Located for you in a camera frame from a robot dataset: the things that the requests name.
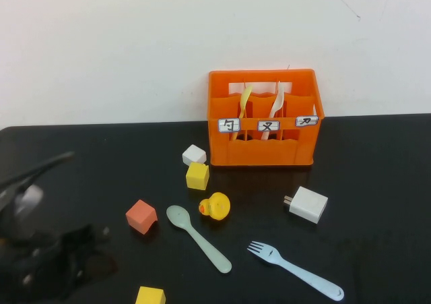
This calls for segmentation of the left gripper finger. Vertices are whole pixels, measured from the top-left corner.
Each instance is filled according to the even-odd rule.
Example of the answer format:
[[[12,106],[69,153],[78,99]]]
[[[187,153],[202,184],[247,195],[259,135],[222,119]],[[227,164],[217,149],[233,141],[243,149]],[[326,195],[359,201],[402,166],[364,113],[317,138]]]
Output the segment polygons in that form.
[[[110,240],[107,226],[87,224],[62,235],[62,246],[68,251],[92,250]]]
[[[84,257],[82,265],[76,274],[77,285],[87,285],[100,282],[117,273],[118,266],[115,259],[99,250],[92,250]]]

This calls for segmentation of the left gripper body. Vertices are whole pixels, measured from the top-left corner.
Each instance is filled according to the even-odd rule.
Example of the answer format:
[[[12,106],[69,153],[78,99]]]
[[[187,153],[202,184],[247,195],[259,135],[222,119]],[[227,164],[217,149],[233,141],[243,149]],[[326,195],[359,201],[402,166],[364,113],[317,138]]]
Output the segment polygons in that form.
[[[81,286],[81,230],[1,232],[1,300],[65,299]]]

